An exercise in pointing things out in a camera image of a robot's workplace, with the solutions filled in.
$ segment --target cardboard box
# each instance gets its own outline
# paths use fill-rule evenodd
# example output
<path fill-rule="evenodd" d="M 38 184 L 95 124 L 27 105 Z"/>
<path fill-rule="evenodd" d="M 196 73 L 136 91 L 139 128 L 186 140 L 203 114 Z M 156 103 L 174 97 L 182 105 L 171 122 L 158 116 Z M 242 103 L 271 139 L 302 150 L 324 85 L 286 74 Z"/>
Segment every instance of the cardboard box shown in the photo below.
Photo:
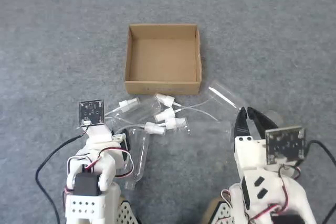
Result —
<path fill-rule="evenodd" d="M 125 87 L 131 94 L 197 94 L 202 80 L 196 24 L 131 24 Z"/>

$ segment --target gray carpet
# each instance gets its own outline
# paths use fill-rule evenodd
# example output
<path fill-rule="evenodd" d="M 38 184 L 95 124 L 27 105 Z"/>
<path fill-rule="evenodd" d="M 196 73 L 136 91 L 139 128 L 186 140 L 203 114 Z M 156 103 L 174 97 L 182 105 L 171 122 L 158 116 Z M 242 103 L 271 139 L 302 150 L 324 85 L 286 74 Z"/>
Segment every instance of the gray carpet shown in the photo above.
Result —
<path fill-rule="evenodd" d="M 306 126 L 308 139 L 336 154 L 336 0 L 0 0 L 1 223 L 55 223 L 35 170 L 78 134 L 79 101 L 104 99 L 112 108 L 128 97 L 129 23 L 198 23 L 201 93 L 218 79 L 255 108 Z M 144 224 L 197 223 L 238 181 L 231 145 L 198 136 L 189 144 L 151 141 L 144 177 L 129 195 Z M 64 148 L 41 173 L 62 220 L 65 162 L 83 143 Z M 335 202 L 335 167 L 314 147 L 302 172 L 320 223 Z"/>

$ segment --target circuit board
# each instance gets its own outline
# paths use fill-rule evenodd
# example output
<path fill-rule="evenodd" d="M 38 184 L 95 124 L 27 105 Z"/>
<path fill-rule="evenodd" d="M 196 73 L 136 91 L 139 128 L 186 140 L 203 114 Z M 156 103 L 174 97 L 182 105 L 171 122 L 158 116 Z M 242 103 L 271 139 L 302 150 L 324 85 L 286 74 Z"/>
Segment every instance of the circuit board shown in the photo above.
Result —
<path fill-rule="evenodd" d="M 266 130 L 267 164 L 302 160 L 305 157 L 306 129 L 292 126 Z"/>
<path fill-rule="evenodd" d="M 94 100 L 79 103 L 79 126 L 95 126 L 105 124 L 104 101 Z"/>

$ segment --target red wire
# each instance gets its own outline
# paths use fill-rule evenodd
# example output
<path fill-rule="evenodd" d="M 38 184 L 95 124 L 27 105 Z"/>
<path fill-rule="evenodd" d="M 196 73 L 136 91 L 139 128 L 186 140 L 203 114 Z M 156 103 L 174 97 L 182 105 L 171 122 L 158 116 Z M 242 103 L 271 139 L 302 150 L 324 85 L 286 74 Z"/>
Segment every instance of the red wire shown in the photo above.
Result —
<path fill-rule="evenodd" d="M 282 178 L 281 178 L 281 180 L 282 180 L 283 193 L 285 194 L 285 204 L 284 204 L 284 206 L 279 211 L 276 211 L 277 214 L 281 214 L 288 207 L 288 193 L 287 193 L 287 190 L 286 190 L 286 187 L 285 187 L 285 182 L 283 181 Z M 264 215 L 265 213 L 267 213 L 267 212 L 271 211 L 272 209 L 274 209 L 275 207 L 279 207 L 279 206 L 280 205 L 278 205 L 278 204 L 269 206 L 268 208 L 264 209 L 263 211 L 261 211 L 260 213 L 258 213 L 257 215 L 255 215 L 254 217 L 250 218 L 249 221 L 258 219 L 260 216 Z"/>
<path fill-rule="evenodd" d="M 85 170 L 88 170 L 88 169 L 91 169 L 92 167 L 94 167 L 95 166 L 95 164 L 99 161 L 99 159 L 100 159 L 100 154 L 102 153 L 102 152 L 104 152 L 104 151 L 108 151 L 108 150 L 123 150 L 123 151 L 126 151 L 126 150 L 124 150 L 124 149 L 122 149 L 122 148 L 119 148 L 119 147 L 107 147 L 107 148 L 104 148 L 104 149 L 102 149 L 100 152 L 99 152 L 99 154 L 98 154 L 98 158 L 95 160 L 95 161 L 93 161 L 89 166 L 87 166 L 86 168 L 85 168 Z M 120 175 L 116 175 L 116 178 L 123 178 L 123 177 L 126 177 L 126 176 L 128 176 L 128 175 L 130 175 L 132 172 L 133 172 L 133 170 L 134 170 L 134 168 L 132 168 L 129 172 L 127 172 L 127 173 L 124 173 L 124 174 L 120 174 Z"/>
<path fill-rule="evenodd" d="M 222 217 L 222 218 L 220 218 L 220 219 L 217 219 L 215 224 L 217 224 L 217 222 L 219 222 L 219 221 L 221 221 L 221 220 L 225 220 L 225 219 L 228 219 L 228 218 L 231 218 L 231 217 Z"/>
<path fill-rule="evenodd" d="M 264 215 L 265 213 L 271 211 L 272 209 L 276 208 L 276 207 L 279 207 L 278 204 L 275 204 L 275 205 L 272 205 L 266 209 L 264 209 L 263 211 L 261 211 L 260 213 L 258 213 L 257 215 L 255 215 L 254 217 L 250 218 L 249 221 L 251 220 L 255 220 L 255 219 L 258 219 L 260 216 Z"/>
<path fill-rule="evenodd" d="M 285 204 L 284 206 L 282 207 L 282 209 L 277 212 L 278 214 L 284 212 L 286 210 L 286 208 L 288 207 L 288 193 L 287 193 L 287 190 L 286 190 L 286 187 L 285 187 L 285 182 L 283 181 L 283 179 L 281 178 L 282 180 L 282 189 L 283 189 L 283 193 L 285 194 Z"/>

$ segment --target plastic bottle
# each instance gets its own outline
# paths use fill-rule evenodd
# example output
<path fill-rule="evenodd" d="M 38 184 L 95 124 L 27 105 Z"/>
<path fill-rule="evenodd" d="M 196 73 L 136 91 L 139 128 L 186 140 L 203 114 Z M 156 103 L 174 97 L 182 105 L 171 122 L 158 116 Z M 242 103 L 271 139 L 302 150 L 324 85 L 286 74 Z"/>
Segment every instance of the plastic bottle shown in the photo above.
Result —
<path fill-rule="evenodd" d="M 227 112 L 237 114 L 241 107 L 246 106 L 247 102 L 232 92 L 229 88 L 214 80 L 208 87 L 208 95 L 219 102 Z"/>
<path fill-rule="evenodd" d="M 147 119 L 153 117 L 161 111 L 161 104 L 155 96 L 141 100 L 139 104 L 132 106 L 128 110 L 117 109 L 111 116 L 115 121 L 122 121 L 128 124 L 145 123 Z"/>
<path fill-rule="evenodd" d="M 126 178 L 125 189 L 134 190 L 136 183 L 142 178 L 150 135 L 144 130 L 134 129 L 130 132 L 131 155 L 134 161 L 133 173 Z"/>

